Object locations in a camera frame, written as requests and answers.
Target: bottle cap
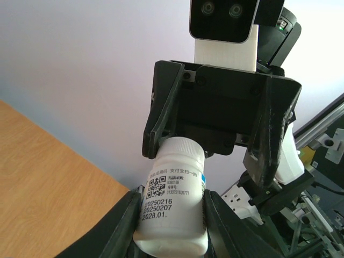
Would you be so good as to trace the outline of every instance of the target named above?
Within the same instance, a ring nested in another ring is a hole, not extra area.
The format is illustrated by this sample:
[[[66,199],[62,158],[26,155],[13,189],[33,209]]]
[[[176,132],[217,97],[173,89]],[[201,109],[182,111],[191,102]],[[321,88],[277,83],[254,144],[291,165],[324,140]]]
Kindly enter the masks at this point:
[[[194,140],[185,137],[171,137],[166,139],[160,146],[156,158],[165,155],[178,154],[185,155],[197,161],[204,169],[204,150]]]

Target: qr code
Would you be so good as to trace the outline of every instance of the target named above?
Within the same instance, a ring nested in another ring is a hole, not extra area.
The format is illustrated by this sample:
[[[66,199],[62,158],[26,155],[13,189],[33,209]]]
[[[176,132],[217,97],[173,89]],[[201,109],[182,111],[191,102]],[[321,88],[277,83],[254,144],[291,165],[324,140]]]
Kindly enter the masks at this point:
[[[160,176],[159,178],[149,181],[147,199],[155,196],[161,196],[165,193],[166,176]]]

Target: black robotic claw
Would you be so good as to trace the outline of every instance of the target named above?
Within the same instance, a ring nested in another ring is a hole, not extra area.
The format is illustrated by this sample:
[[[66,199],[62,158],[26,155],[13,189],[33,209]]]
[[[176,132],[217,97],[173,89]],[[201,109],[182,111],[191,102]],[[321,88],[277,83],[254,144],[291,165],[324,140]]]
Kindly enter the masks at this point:
[[[140,203],[141,194],[128,192],[96,226],[56,257],[151,257],[132,241]],[[208,257],[281,257],[251,231],[216,192],[205,190],[204,209],[211,243]]]
[[[154,159],[163,137],[198,142],[208,153],[230,155],[247,147],[244,160],[254,182],[273,182],[282,140],[301,85],[281,76],[208,65],[159,61],[142,154]]]

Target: white wall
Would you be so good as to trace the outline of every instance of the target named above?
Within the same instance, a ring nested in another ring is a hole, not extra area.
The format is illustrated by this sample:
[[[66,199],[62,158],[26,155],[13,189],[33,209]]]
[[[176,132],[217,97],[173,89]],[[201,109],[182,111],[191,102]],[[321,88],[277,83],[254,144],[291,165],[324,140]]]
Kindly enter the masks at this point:
[[[286,0],[303,27],[283,66],[303,84],[296,128],[344,92],[344,3],[316,2]],[[152,167],[141,146],[154,62],[194,57],[188,12],[186,0],[1,1],[1,99],[134,188]],[[207,187],[233,184],[244,152],[207,160]]]

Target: white medicine bottle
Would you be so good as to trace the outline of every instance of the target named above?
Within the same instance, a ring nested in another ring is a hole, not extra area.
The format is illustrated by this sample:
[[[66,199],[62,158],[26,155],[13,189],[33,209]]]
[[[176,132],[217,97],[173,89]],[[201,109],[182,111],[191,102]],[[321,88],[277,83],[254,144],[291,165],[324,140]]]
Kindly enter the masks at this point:
[[[208,248],[203,213],[204,151],[184,137],[165,140],[148,175],[133,239],[159,258],[193,258]]]

